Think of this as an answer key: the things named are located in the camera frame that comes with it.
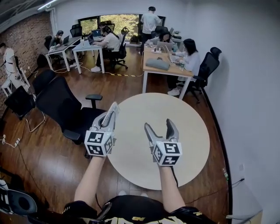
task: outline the black t-shirt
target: black t-shirt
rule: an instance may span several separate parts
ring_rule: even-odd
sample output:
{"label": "black t-shirt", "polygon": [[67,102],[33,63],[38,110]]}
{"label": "black t-shirt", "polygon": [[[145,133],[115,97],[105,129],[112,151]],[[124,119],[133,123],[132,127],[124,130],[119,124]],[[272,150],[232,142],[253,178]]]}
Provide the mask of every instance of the black t-shirt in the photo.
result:
{"label": "black t-shirt", "polygon": [[33,220],[44,221],[48,224],[214,224],[211,219],[203,215],[197,208],[181,207],[171,213],[164,210],[159,201],[142,197],[124,195],[111,199],[110,209],[101,221],[95,209],[84,201],[68,203],[63,214],[34,214]]}

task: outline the gray pillow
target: gray pillow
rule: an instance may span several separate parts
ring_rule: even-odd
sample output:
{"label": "gray pillow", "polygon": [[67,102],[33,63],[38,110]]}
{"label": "gray pillow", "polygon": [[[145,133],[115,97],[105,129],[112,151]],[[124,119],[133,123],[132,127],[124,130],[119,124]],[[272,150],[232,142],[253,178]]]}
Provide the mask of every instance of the gray pillow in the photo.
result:
{"label": "gray pillow", "polygon": [[168,70],[170,67],[170,64],[163,60],[160,60],[160,59],[148,58],[146,61],[146,66],[159,68],[162,70]]}

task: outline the black hair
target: black hair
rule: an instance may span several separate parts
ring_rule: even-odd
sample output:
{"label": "black hair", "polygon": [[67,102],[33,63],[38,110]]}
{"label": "black hair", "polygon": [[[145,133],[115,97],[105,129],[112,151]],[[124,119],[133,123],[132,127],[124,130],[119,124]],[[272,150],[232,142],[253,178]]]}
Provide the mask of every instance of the black hair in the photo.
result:
{"label": "black hair", "polygon": [[196,49],[196,43],[193,39],[186,39],[183,41],[185,48],[187,49],[188,55],[192,55],[194,52],[198,52]]}
{"label": "black hair", "polygon": [[1,48],[1,47],[5,47],[5,46],[6,46],[5,43],[1,43],[1,44],[0,44],[0,48]]}
{"label": "black hair", "polygon": [[170,34],[169,32],[163,32],[163,33],[161,33],[161,34],[159,35],[159,41],[160,41],[160,42],[164,42],[164,40],[163,40],[163,36],[164,36],[164,35],[169,35],[169,39],[168,39],[167,41],[165,41],[165,42],[169,43],[169,42],[170,42],[170,38],[171,38],[171,34]]}
{"label": "black hair", "polygon": [[149,7],[149,11],[155,12],[155,11],[156,11],[156,8],[153,7],[153,6],[150,6],[150,7]]}
{"label": "black hair", "polygon": [[64,32],[63,32],[62,30],[59,30],[59,31],[56,33],[56,35],[57,35],[57,36],[60,36],[60,35],[63,35],[63,33],[64,33]]}
{"label": "black hair", "polygon": [[116,36],[116,38],[118,38],[119,39],[119,36],[118,35],[116,35],[114,32],[113,32],[113,30],[109,27],[109,26],[105,26],[103,29],[102,29],[102,32],[103,33],[112,33],[113,35],[115,35]]}

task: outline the white wall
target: white wall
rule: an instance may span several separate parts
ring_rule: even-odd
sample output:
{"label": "white wall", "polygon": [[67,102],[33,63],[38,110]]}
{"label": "white wall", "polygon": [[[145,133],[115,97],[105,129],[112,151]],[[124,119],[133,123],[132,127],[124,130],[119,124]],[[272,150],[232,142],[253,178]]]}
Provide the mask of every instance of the white wall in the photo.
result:
{"label": "white wall", "polygon": [[[220,48],[221,64],[206,87],[224,137],[233,214],[263,208],[262,223],[280,220],[280,3],[194,0],[187,27],[203,60]],[[244,164],[244,171],[239,165]]]}
{"label": "white wall", "polygon": [[182,30],[186,13],[184,0],[70,0],[56,5],[58,29],[63,30],[65,36],[70,35],[70,29],[78,19],[108,14],[144,14],[149,6],[156,7],[156,15],[166,17],[166,27]]}

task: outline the chair seat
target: chair seat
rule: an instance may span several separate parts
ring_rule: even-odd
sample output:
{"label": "chair seat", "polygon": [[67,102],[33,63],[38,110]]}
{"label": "chair seat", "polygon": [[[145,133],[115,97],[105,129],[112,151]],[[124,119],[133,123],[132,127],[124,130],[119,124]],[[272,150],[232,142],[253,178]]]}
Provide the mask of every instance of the chair seat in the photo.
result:
{"label": "chair seat", "polygon": [[81,135],[81,140],[84,141],[87,130],[90,129],[92,123],[96,117],[106,112],[101,109],[93,109],[89,107],[83,107],[79,114],[76,116],[76,122],[69,128],[70,131],[74,131]]}

